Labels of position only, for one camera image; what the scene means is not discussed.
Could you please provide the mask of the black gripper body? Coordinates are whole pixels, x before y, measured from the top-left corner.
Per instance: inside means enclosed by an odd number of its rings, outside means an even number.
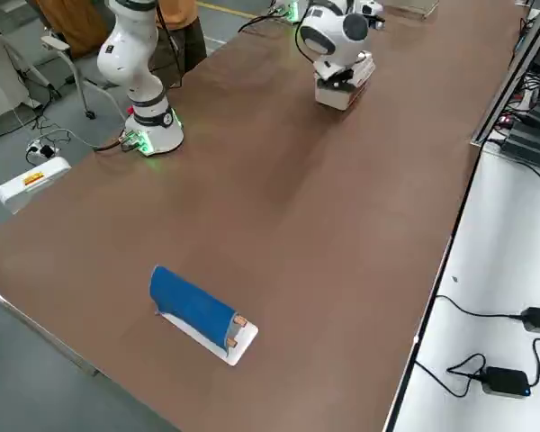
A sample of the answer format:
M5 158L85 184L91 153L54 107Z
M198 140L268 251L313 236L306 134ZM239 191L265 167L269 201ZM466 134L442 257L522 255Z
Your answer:
M319 79L319 89L332 91L353 91L356 86L351 82L354 77L354 70L347 68L337 72L328 79Z

